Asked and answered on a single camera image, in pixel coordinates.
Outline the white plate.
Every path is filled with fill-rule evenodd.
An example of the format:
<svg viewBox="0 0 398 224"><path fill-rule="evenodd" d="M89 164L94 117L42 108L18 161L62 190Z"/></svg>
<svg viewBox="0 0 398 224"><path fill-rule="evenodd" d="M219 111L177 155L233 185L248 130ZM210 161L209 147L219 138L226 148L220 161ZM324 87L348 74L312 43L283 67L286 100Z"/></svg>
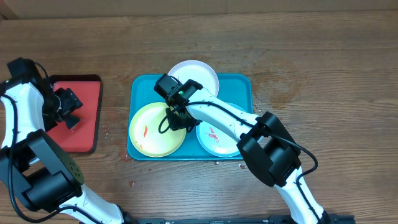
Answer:
<svg viewBox="0 0 398 224"><path fill-rule="evenodd" d="M218 96L220 84L216 72L206 63L198 60L186 60L176 64L169 72L181 83L194 80L206 88L214 96Z"/></svg>

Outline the yellow plate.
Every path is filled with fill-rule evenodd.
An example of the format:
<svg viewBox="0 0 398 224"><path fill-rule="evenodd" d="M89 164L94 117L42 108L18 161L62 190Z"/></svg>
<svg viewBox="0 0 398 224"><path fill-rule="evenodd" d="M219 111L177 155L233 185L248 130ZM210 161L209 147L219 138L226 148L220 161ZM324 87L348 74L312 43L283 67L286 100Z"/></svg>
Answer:
<svg viewBox="0 0 398 224"><path fill-rule="evenodd" d="M183 143L186 130L168 129L159 133L159 125L166 117L166 103L156 102L145 105L132 117L129 138L133 146L143 155L164 157L176 151Z"/></svg>

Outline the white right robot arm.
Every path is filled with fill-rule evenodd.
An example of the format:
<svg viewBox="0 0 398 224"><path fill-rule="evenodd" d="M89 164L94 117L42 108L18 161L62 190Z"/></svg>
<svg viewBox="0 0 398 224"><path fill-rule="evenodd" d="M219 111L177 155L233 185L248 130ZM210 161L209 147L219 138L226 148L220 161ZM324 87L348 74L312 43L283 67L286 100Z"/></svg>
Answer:
<svg viewBox="0 0 398 224"><path fill-rule="evenodd" d="M231 137L252 174L281 194L295 223L330 223L304 180L314 168L303 170L299 155L311 152L293 140L277 116L238 110L195 86L169 90L164 98L172 113L209 123Z"/></svg>

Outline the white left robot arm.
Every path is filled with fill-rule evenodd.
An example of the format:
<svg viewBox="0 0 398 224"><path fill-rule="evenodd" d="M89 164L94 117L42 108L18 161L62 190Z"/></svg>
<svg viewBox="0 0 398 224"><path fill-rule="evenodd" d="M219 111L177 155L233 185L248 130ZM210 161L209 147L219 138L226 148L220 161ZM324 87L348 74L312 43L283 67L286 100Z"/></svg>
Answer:
<svg viewBox="0 0 398 224"><path fill-rule="evenodd" d="M75 161L45 132L43 107L52 92L42 78L12 78L1 83L6 133L1 146L1 181L17 206L45 210L44 222L58 213L83 223L129 223L119 206L103 200L84 183Z"/></svg>

